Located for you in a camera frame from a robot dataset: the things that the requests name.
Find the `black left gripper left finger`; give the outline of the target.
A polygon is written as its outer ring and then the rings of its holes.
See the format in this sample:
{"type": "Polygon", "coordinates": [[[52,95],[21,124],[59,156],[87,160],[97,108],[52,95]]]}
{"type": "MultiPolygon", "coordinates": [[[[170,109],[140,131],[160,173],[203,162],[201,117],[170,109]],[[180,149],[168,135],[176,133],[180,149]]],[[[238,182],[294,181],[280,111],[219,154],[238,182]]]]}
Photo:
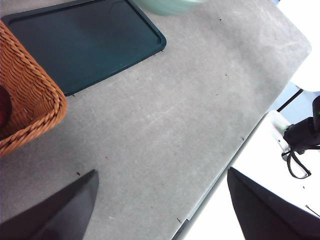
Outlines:
{"type": "Polygon", "coordinates": [[[91,170],[0,224],[2,240],[82,240],[94,211],[99,173],[91,170]]]}

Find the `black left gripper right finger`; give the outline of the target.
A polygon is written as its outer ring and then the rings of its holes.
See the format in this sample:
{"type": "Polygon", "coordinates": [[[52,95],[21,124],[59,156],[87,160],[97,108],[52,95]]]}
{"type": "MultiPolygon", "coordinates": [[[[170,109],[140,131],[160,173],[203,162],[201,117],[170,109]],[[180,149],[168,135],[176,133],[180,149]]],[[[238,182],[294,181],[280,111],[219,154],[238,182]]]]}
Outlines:
{"type": "Polygon", "coordinates": [[[320,219],[235,168],[227,171],[232,206],[246,240],[318,240],[320,219]]]}

